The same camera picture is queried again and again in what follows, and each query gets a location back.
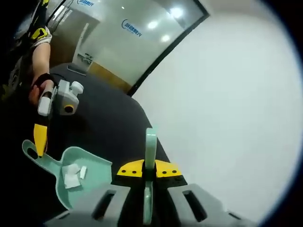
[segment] glass wall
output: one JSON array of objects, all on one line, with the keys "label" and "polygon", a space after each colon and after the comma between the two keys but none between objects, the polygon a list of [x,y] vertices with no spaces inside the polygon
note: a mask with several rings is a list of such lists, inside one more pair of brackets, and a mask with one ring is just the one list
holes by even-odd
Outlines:
[{"label": "glass wall", "polygon": [[51,64],[72,61],[127,92],[203,16],[193,0],[67,0],[49,23]]}]

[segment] hand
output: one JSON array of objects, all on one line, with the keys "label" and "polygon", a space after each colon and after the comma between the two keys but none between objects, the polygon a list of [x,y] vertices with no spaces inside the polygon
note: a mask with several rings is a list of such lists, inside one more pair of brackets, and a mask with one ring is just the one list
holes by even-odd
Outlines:
[{"label": "hand", "polygon": [[40,87],[34,85],[33,89],[30,91],[28,96],[30,103],[33,104],[34,106],[38,106],[40,99],[40,91],[43,92],[46,87],[53,87],[53,86],[54,84],[50,79],[44,81]]}]

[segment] printed logo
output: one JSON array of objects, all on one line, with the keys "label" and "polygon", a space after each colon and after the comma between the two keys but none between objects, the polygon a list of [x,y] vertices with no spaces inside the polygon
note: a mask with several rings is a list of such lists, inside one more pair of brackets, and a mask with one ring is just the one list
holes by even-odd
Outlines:
[{"label": "printed logo", "polygon": [[77,0],[77,3],[79,5],[83,5],[83,6],[93,6],[94,3],[91,1],[87,1],[87,0]]},{"label": "printed logo", "polygon": [[124,21],[122,21],[121,24],[123,29],[126,29],[127,31],[137,35],[137,36],[142,36],[142,33],[138,31],[138,29],[136,29],[133,25],[131,25],[130,23],[127,22],[127,19],[125,19]]}]

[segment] white paper scrap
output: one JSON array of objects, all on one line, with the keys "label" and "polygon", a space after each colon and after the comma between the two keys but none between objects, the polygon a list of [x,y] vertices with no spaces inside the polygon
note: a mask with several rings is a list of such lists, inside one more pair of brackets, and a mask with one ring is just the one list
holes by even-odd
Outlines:
[{"label": "white paper scrap", "polygon": [[84,179],[84,178],[85,178],[86,170],[87,170],[87,167],[86,167],[86,166],[82,166],[82,167],[81,167],[81,170],[80,170],[80,178],[81,178],[81,179]]},{"label": "white paper scrap", "polygon": [[81,184],[79,182],[77,175],[65,174],[64,185],[65,185],[65,188],[68,189],[68,188],[78,187]]},{"label": "white paper scrap", "polygon": [[62,167],[63,175],[65,175],[65,174],[74,175],[74,174],[77,174],[79,171],[80,171],[80,168],[76,163]]}]

